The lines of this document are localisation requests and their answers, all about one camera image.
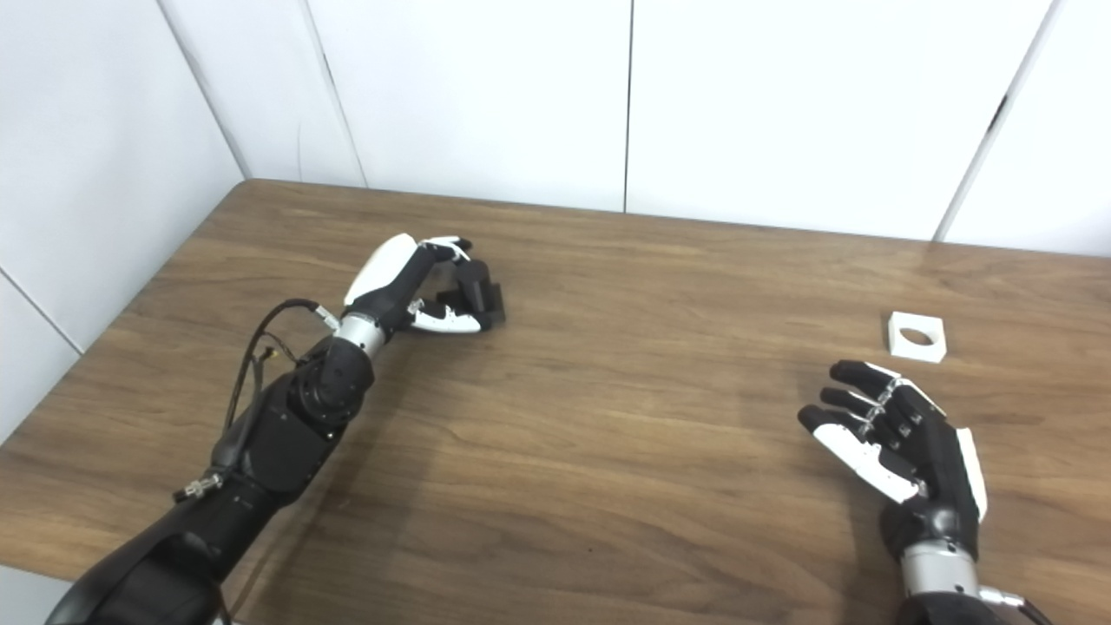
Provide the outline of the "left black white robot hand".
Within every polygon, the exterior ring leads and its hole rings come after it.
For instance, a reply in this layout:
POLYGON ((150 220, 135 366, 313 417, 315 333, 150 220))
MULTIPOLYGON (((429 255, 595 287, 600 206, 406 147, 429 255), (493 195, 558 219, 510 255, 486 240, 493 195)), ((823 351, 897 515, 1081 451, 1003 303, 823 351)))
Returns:
POLYGON ((471 241, 462 236, 417 240, 397 234, 374 250, 358 272, 344 299, 341 317, 358 315, 370 320, 386 337, 399 331, 421 331, 444 335, 487 332, 492 321, 486 313, 457 312, 441 302, 417 298, 436 264, 461 266, 470 260, 471 241))

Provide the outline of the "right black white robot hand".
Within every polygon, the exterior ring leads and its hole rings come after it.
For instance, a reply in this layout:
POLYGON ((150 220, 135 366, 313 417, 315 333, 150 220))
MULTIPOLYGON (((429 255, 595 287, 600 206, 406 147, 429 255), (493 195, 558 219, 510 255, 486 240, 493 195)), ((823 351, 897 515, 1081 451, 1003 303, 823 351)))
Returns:
POLYGON ((911 379, 857 360, 831 365, 835 387, 798 421, 825 450, 885 497, 880 536, 899 558, 923 541, 949 543, 973 560, 987 511, 983 471, 969 430, 911 379))

